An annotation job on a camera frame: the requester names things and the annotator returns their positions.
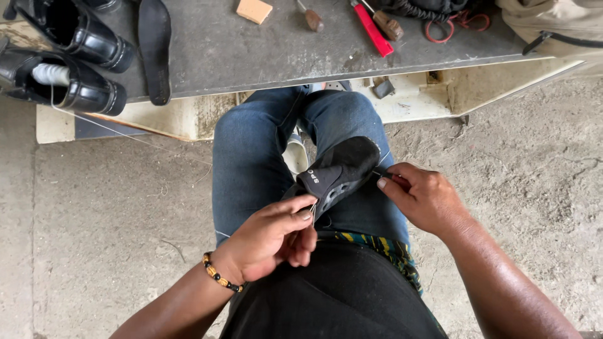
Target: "hand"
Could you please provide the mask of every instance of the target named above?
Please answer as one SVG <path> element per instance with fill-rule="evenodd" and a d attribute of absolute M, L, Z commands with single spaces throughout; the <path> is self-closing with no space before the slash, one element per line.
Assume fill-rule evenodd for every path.
<path fill-rule="evenodd" d="M 312 227 L 312 213 L 299 210 L 316 200 L 309 194 L 301 195 L 252 214 L 212 253 L 218 272 L 240 285 L 269 275 L 283 261 L 293 267 L 308 266 L 318 235 Z"/>
<path fill-rule="evenodd" d="M 439 172 L 425 171 L 406 162 L 389 167 L 387 172 L 394 174 L 395 182 L 381 178 L 378 187 L 419 229 L 441 238 L 447 232 L 463 232 L 477 224 L 454 187 Z"/>

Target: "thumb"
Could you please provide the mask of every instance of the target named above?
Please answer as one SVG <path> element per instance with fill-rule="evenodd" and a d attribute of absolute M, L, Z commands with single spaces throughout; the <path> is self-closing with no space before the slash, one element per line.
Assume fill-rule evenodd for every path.
<path fill-rule="evenodd" d="M 282 235 L 289 234 L 296 230 L 303 230 L 312 224 L 312 212 L 305 209 L 294 214 L 285 214 L 273 224 L 275 232 Z"/>
<path fill-rule="evenodd" d="M 396 204 L 396 206 L 398 206 L 404 215 L 406 215 L 407 212 L 412 211 L 412 207 L 417 202 L 415 197 L 406 193 L 400 185 L 388 178 L 379 179 L 379 181 L 377 181 L 377 186 L 391 201 L 394 202 L 394 204 Z"/>

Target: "beige bag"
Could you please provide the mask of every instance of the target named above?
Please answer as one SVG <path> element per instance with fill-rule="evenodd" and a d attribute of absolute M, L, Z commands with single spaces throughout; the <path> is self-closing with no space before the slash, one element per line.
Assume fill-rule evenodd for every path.
<path fill-rule="evenodd" d="M 543 55 L 603 61 L 603 0 L 496 0 L 502 19 Z"/>

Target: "jeans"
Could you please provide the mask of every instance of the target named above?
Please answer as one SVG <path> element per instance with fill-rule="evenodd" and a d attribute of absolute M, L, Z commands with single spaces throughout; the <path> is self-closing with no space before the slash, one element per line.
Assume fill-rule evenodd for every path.
<path fill-rule="evenodd" d="M 295 125 L 317 146 L 317 159 L 331 146 L 353 136 L 367 136 L 381 150 L 379 170 L 394 159 L 379 115 L 362 94 L 303 86 L 259 90 L 228 111 L 217 123 L 213 145 L 213 222 L 216 243 L 254 212 L 280 201 L 294 183 L 281 156 Z M 406 218 L 377 187 L 379 176 L 331 207 L 317 230 L 382 236 L 409 245 Z"/>

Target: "dirt on floor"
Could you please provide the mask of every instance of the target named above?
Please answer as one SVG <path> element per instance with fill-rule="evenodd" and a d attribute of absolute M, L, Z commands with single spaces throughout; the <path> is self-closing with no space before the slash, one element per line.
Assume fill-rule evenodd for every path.
<path fill-rule="evenodd" d="M 580 331 L 603 331 L 602 101 L 602 77 L 554 80 L 468 125 L 386 126 Z M 108 337 L 213 249 L 207 165 L 124 138 L 36 145 L 32 106 L 1 103 L 0 337 Z M 141 138 L 211 162 L 211 142 Z M 481 338 L 449 252 L 409 228 L 426 304 L 450 338 Z"/>

